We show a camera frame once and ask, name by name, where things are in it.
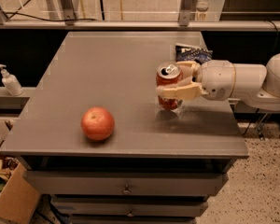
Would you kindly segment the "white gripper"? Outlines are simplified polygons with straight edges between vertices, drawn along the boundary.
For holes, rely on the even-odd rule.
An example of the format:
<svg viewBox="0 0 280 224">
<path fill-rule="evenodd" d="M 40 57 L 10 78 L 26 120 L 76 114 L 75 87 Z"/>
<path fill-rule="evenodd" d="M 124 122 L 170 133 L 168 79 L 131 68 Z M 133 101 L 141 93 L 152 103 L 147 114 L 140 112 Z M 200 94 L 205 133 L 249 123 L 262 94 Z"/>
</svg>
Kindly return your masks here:
<svg viewBox="0 0 280 224">
<path fill-rule="evenodd" d="M 195 61 L 177 62 L 183 79 L 176 84 L 158 86 L 156 93 L 164 99 L 194 100 L 203 97 L 207 100 L 228 99 L 235 85 L 235 67 L 228 61 L 211 60 L 202 65 Z"/>
</svg>

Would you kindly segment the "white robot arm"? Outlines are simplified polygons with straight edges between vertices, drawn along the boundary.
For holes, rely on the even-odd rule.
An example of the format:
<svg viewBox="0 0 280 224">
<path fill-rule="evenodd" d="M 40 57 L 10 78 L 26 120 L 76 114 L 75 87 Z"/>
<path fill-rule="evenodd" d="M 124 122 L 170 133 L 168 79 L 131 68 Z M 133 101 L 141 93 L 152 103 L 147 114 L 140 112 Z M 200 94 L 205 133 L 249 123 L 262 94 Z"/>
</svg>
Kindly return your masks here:
<svg viewBox="0 0 280 224">
<path fill-rule="evenodd" d="M 178 62 L 183 73 L 175 84 L 159 85 L 161 98 L 225 101 L 238 99 L 251 107 L 280 111 L 280 53 L 265 64 L 231 63 L 211 60 L 203 64 Z"/>
</svg>

